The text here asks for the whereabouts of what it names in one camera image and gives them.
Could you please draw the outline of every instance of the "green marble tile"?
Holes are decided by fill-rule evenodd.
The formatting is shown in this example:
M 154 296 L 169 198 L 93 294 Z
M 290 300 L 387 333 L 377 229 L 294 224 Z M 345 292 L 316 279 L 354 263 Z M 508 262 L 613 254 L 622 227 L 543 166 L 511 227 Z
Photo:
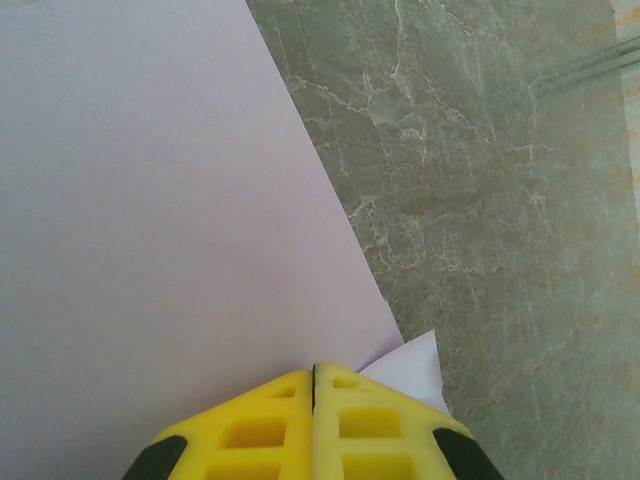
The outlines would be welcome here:
M 640 472 L 640 255 L 606 0 L 250 0 L 406 338 L 510 479 Z

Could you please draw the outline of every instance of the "yellow foam block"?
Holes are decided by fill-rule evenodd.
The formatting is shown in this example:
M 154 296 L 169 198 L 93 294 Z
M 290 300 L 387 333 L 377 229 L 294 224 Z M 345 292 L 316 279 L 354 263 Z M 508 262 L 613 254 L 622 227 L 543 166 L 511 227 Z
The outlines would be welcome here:
M 433 435 L 441 428 L 473 438 L 411 397 L 337 365 L 315 367 L 313 480 L 456 480 Z
M 294 372 L 173 425 L 187 440 L 169 480 L 307 480 L 312 373 Z

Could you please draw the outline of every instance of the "pink paper sheet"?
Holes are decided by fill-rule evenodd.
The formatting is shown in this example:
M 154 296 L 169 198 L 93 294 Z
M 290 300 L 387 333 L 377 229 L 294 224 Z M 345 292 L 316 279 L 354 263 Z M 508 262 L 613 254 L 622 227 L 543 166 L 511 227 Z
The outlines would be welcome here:
M 243 0 L 22 3 L 0 8 L 0 478 L 119 478 L 172 422 L 401 344 Z

